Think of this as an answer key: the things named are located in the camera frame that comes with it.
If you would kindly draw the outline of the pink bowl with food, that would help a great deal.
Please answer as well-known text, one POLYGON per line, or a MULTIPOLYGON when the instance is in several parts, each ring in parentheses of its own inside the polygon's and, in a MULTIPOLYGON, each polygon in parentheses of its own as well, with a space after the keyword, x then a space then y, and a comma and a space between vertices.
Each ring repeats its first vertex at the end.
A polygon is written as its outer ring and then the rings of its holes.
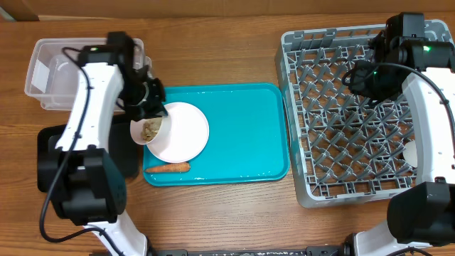
POLYGON ((150 144, 165 137, 171 128, 171 115, 131 121, 129 131, 133 141, 139 145, 150 144))

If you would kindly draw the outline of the white cup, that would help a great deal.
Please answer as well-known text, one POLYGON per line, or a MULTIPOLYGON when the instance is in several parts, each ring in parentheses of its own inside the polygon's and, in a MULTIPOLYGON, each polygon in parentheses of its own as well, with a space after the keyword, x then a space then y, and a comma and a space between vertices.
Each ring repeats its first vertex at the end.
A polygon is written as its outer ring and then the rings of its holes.
POLYGON ((415 141, 410 141, 405 144, 405 150, 402 152, 403 159, 413 168, 417 168, 417 146, 415 141))

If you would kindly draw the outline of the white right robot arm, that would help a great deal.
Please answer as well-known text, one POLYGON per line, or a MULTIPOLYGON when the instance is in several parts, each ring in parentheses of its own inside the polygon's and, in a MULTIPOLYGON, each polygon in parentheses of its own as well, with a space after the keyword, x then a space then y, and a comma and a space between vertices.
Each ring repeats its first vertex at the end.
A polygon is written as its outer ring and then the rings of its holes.
POLYGON ((374 107, 404 95, 417 150, 416 186, 392 197, 381 224, 348 238, 345 255, 426 254, 454 242, 454 44, 431 41, 421 13, 400 13, 370 40, 372 61, 342 78, 374 107))

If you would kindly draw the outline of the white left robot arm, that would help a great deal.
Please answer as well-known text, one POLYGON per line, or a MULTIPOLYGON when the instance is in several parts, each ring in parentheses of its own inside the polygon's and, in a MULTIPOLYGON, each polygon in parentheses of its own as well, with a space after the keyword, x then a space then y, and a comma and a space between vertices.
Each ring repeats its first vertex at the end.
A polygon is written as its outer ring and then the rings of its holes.
POLYGON ((109 155, 114 108, 126 117, 167 117, 164 87, 144 66, 134 68, 136 43, 124 31, 70 58, 79 85, 68 123, 55 148, 38 158, 38 189, 45 193, 38 227, 60 243, 93 233, 111 255, 155 255, 126 212, 125 178, 109 155))

